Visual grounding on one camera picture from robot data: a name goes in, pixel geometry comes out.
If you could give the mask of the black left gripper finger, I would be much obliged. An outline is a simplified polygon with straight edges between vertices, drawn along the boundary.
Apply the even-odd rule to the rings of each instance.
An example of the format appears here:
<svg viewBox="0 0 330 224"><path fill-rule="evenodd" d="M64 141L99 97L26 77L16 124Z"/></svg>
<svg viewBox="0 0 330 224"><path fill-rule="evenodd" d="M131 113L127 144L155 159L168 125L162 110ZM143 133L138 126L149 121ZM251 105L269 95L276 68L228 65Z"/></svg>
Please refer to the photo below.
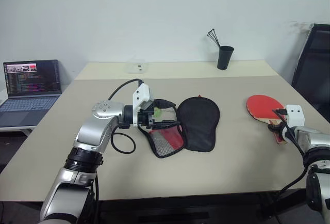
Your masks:
<svg viewBox="0 0 330 224"><path fill-rule="evenodd" d="M175 127L179 125L180 125L180 121L177 120L155 121L152 124L152 129L169 129L171 127Z"/></svg>
<svg viewBox="0 0 330 224"><path fill-rule="evenodd" d="M176 109L176 104L164 99L155 99L154 107L158 109L167 109L167 108Z"/></svg>

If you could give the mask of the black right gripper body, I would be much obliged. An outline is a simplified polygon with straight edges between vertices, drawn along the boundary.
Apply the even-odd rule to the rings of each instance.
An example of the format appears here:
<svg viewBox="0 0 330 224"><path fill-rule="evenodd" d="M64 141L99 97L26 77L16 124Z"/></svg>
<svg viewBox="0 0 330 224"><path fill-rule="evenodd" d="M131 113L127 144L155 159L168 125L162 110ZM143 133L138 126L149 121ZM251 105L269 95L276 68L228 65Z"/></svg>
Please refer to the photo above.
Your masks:
<svg viewBox="0 0 330 224"><path fill-rule="evenodd" d="M287 128L284 122L280 122L279 124L276 125L276 135L278 138L285 138L286 131Z"/></svg>

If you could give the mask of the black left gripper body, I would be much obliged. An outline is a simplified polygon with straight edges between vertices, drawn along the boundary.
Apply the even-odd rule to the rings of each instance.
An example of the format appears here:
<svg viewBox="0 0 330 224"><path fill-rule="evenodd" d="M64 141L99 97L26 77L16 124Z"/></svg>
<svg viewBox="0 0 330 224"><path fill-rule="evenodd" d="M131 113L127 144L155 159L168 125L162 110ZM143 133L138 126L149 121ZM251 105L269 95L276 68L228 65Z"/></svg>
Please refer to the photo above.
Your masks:
<svg viewBox="0 0 330 224"><path fill-rule="evenodd" d="M138 111L138 125L150 129L154 123L154 101L143 103Z"/></svg>

